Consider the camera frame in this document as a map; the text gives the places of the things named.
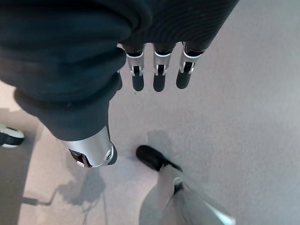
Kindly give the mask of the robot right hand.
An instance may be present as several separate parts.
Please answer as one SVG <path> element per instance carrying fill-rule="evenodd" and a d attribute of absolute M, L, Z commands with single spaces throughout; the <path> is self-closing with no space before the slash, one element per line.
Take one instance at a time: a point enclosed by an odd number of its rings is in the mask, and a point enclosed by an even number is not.
<path fill-rule="evenodd" d="M 143 89 L 144 46 L 154 48 L 155 91 L 183 43 L 176 85 L 188 86 L 200 56 L 237 5 L 235 0 L 3 0 L 0 79 L 15 100 L 62 141 L 76 162 L 112 165 L 109 102 L 128 64 Z"/>

